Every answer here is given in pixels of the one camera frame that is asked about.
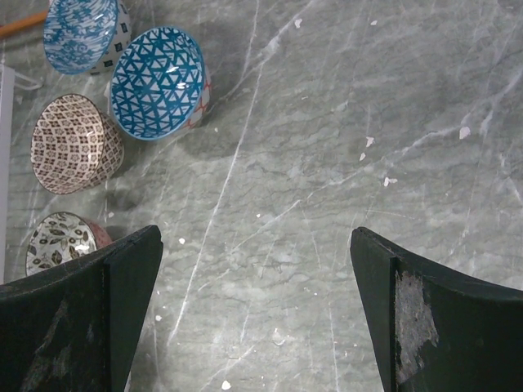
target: bowl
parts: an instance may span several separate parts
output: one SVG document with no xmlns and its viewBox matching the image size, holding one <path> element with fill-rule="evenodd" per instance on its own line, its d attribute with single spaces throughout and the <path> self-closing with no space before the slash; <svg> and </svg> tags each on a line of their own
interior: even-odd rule
<svg viewBox="0 0 523 392">
<path fill-rule="evenodd" d="M 120 127 L 140 140 L 183 129 L 199 107 L 208 80 L 198 43 L 176 27 L 146 31 L 118 60 L 110 85 Z"/>
<path fill-rule="evenodd" d="M 123 154 L 116 124 L 79 94 L 52 101 L 34 127 L 34 174 L 54 194 L 72 194 L 108 180 Z"/>
<path fill-rule="evenodd" d="M 75 75 L 111 70 L 131 40 L 120 0 L 54 0 L 43 28 L 43 49 L 57 71 Z"/>
<path fill-rule="evenodd" d="M 27 247 L 28 276 L 106 247 L 113 241 L 96 223 L 71 212 L 56 212 L 37 226 Z"/>
</svg>

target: bowl with leaf pattern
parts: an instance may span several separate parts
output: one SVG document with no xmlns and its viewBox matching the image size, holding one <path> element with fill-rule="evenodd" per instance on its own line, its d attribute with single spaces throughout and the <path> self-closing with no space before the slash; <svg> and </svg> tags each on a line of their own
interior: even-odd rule
<svg viewBox="0 0 523 392">
<path fill-rule="evenodd" d="M 95 222 L 71 212 L 55 212 L 33 232 L 25 257 L 28 276 L 94 252 L 112 243 Z"/>
</svg>

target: orange stick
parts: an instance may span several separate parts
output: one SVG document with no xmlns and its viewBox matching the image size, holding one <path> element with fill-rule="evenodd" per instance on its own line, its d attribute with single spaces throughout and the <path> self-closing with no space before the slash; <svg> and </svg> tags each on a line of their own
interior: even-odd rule
<svg viewBox="0 0 523 392">
<path fill-rule="evenodd" d="M 0 38 L 5 38 L 14 33 L 18 33 L 19 31 L 28 29 L 29 27 L 40 25 L 46 20 L 46 18 L 47 11 L 42 11 L 38 14 L 30 16 L 29 18 L 6 24 L 5 26 L 0 27 Z"/>
</svg>

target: white rack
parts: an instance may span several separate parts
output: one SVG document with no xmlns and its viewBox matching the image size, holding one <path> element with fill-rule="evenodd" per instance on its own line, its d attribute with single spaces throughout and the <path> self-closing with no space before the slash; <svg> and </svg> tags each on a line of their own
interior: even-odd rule
<svg viewBox="0 0 523 392">
<path fill-rule="evenodd" d="M 9 190 L 9 153 L 15 87 L 36 90 L 41 82 L 0 64 L 0 284 L 6 268 L 7 199 Z"/>
</svg>

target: bowl rim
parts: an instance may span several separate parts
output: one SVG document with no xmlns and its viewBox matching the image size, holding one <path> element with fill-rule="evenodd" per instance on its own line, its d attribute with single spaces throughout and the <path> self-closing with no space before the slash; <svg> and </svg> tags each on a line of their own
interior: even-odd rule
<svg viewBox="0 0 523 392">
<path fill-rule="evenodd" d="M 98 107 L 94 104 L 94 102 L 92 100 L 90 100 L 89 98 L 87 98 L 86 96 L 83 96 L 82 94 L 76 94 L 76 93 L 72 93 L 72 94 L 63 94 L 61 96 L 58 96 L 56 97 L 54 100 L 52 100 L 51 102 L 49 102 L 46 107 L 44 108 L 44 110 L 42 110 L 42 112 L 40 113 L 40 115 L 38 116 L 37 120 L 36 120 L 36 123 L 34 124 L 34 127 L 33 127 L 33 135 L 31 136 L 31 154 L 30 154 L 30 159 L 31 159 L 31 167 L 33 168 L 33 173 L 34 173 L 34 176 L 36 177 L 36 179 L 38 180 L 38 183 L 40 183 L 40 185 L 45 189 L 47 190 L 48 192 L 51 192 L 52 194 L 58 194 L 57 192 L 52 192 L 50 191 L 41 181 L 40 179 L 38 178 L 38 176 L 36 175 L 36 171 L 34 170 L 34 163 L 33 163 L 33 144 L 34 144 L 34 133 L 36 132 L 36 128 L 37 128 L 37 125 L 38 125 L 38 121 L 40 120 L 40 118 L 42 117 L 42 114 L 47 110 L 47 108 L 49 106 L 51 106 L 51 104 L 56 101 L 56 100 L 59 100 L 60 98 L 63 98 L 65 96 L 80 96 L 81 98 L 83 98 L 84 100 L 86 100 L 89 104 L 91 104 L 95 109 L 96 109 L 96 112 L 98 113 L 98 118 L 100 119 L 100 123 L 101 123 L 101 127 L 103 129 L 103 132 L 104 132 L 104 145 L 102 147 L 102 151 L 101 151 L 101 156 L 100 156 L 100 159 L 98 160 L 98 163 L 96 165 L 96 168 L 95 170 L 93 171 L 93 173 L 91 174 L 91 176 L 89 176 L 89 178 L 85 181 L 82 181 L 80 183 L 80 186 L 78 188 L 76 188 L 75 190 L 72 190 L 70 192 L 64 192 L 64 193 L 59 193 L 59 195 L 65 195 L 65 194 L 73 194 L 74 192 L 78 192 L 79 190 L 82 190 L 84 189 L 85 187 L 85 184 L 87 184 L 91 178 L 98 172 L 98 169 L 100 168 L 100 165 L 101 165 L 101 161 L 102 161 L 102 158 L 104 156 L 104 153 L 105 153 L 105 149 L 107 148 L 107 144 L 108 144 L 108 138 L 105 136 L 105 127 L 104 127 L 104 119 L 102 118 L 102 115 L 104 115 L 100 109 L 98 109 Z"/>
<path fill-rule="evenodd" d="M 193 107 L 189 111 L 187 111 L 184 120 L 182 122 L 180 122 L 180 124 L 178 124 L 178 126 L 176 128 L 171 129 L 171 131 L 165 133 L 164 135 L 158 136 L 158 137 L 136 136 L 135 134 L 131 133 L 126 127 L 123 126 L 123 124 L 120 122 L 119 116 L 116 114 L 116 112 L 114 110 L 114 92 L 113 92 L 114 75 L 116 74 L 116 71 L 119 69 L 119 67 L 122 66 L 122 60 L 123 60 L 123 57 L 126 55 L 126 52 L 127 51 L 129 51 L 129 52 L 132 51 L 132 49 L 133 49 L 132 44 L 136 43 L 136 41 L 139 38 L 141 38 L 142 36 L 144 36 L 146 34 L 149 34 L 149 33 L 153 32 L 154 30 L 159 31 L 159 30 L 163 30 L 163 29 L 175 29 L 178 32 L 183 33 L 184 35 L 186 35 L 192 41 L 192 43 L 196 47 L 196 51 L 198 52 L 199 57 L 200 57 L 200 59 L 202 61 L 202 82 L 200 83 L 201 88 L 200 88 L 200 91 L 199 91 L 199 94 L 198 94 L 198 99 L 196 100 L 196 104 L 193 105 Z M 153 27 L 151 29 L 146 30 L 144 33 L 140 34 L 138 37 L 134 38 L 129 43 L 129 45 L 127 46 L 126 50 L 123 51 L 122 55 L 118 58 L 118 62 L 116 63 L 116 66 L 114 67 L 113 73 L 111 75 L 110 87 L 109 87 L 109 90 L 110 90 L 110 95 L 109 95 L 109 97 L 110 97 L 110 109 L 111 109 L 111 112 L 113 114 L 113 117 L 116 119 L 116 122 L 118 123 L 120 128 L 122 128 L 122 130 L 125 133 L 127 133 L 130 137 L 133 137 L 134 139 L 144 140 L 144 141 L 157 141 L 157 140 L 163 139 L 164 137 L 172 135 L 173 133 L 175 133 L 178 130 L 180 130 L 181 127 L 187 122 L 187 120 L 193 115 L 194 111 L 198 107 L 198 103 L 202 99 L 203 91 L 205 90 L 205 80 L 206 80 L 206 77 L 207 77 L 205 68 L 206 68 L 206 66 L 205 66 L 205 59 L 203 58 L 203 53 L 202 53 L 201 48 L 199 47 L 198 41 L 196 41 L 194 39 L 194 37 L 191 34 L 187 33 L 187 31 L 185 31 L 184 29 L 180 29 L 180 28 L 178 28 L 176 26 L 167 24 L 167 25 L 164 25 L 164 26 L 157 26 L 157 27 Z"/>
<path fill-rule="evenodd" d="M 43 222 L 45 222 L 47 219 L 49 219 L 51 216 L 54 216 L 54 215 L 58 215 L 58 214 L 66 214 L 66 215 L 71 215 L 71 216 L 74 216 L 76 217 L 79 221 L 82 221 L 83 223 L 85 223 L 85 226 L 87 227 L 87 230 L 89 230 L 89 234 L 92 236 L 92 238 L 94 239 L 94 243 L 95 243 L 95 247 L 96 249 L 93 250 L 93 252 L 97 251 L 98 249 L 100 249 L 100 245 L 98 244 L 98 242 L 96 241 L 96 236 L 94 234 L 94 232 L 91 230 L 91 226 L 89 225 L 89 222 L 87 219 L 85 218 L 82 218 L 80 215 L 77 215 L 73 212 L 69 212 L 69 211 L 58 211 L 58 212 L 53 212 L 52 214 L 49 214 L 47 215 L 45 218 L 43 218 L 41 221 L 38 222 L 38 224 L 36 226 L 34 226 L 34 230 L 31 232 L 31 235 L 29 237 L 29 242 L 27 243 L 27 250 L 25 251 L 25 276 L 31 276 L 29 275 L 29 271 L 27 269 L 27 263 L 28 263 L 28 259 L 29 257 L 27 256 L 29 254 L 29 247 L 31 246 L 31 244 L 33 243 L 33 238 L 34 238 L 34 232 L 38 229 L 38 227 L 40 227 L 40 225 L 43 224 Z"/>
<path fill-rule="evenodd" d="M 73 72 L 64 72 L 62 70 L 59 70 L 57 67 L 55 67 L 55 65 L 49 61 L 49 55 L 48 55 L 48 50 L 47 50 L 47 45 L 46 45 L 46 39 L 45 39 L 45 33 L 46 33 L 46 30 L 48 29 L 48 24 L 49 24 L 49 18 L 51 16 L 54 16 L 56 15 L 56 8 L 58 7 L 57 4 L 60 2 L 60 0 L 53 0 L 53 2 L 51 3 L 51 5 L 49 6 L 49 10 L 47 11 L 47 16 L 46 16 L 46 21 L 45 23 L 43 24 L 43 36 L 42 36 L 42 43 L 43 43 L 43 51 L 45 52 L 46 54 L 46 58 L 47 58 L 47 62 L 49 64 L 51 64 L 52 68 L 54 68 L 56 71 L 60 72 L 61 74 L 64 74 L 64 75 L 78 75 L 78 74 L 83 74 L 84 72 L 87 72 L 89 71 L 89 69 L 91 69 L 92 67 L 94 67 L 98 61 L 100 61 L 100 59 L 104 56 L 104 54 L 107 52 L 107 48 L 110 46 L 110 44 L 113 42 L 113 39 L 114 39 L 114 35 L 116 34 L 116 29 L 118 28 L 118 16 L 120 15 L 120 7 L 118 6 L 118 1 L 119 0 L 104 0 L 104 1 L 107 1 L 109 3 L 114 3 L 115 4 L 115 8 L 116 8 L 116 16 L 114 18 L 114 26 L 113 28 L 111 29 L 110 31 L 110 40 L 108 41 L 108 44 L 107 46 L 104 48 L 103 52 L 101 53 L 100 57 L 98 57 L 96 59 L 96 61 L 93 61 L 89 64 L 88 67 L 86 68 L 83 68 L 79 71 L 73 71 Z"/>
</svg>

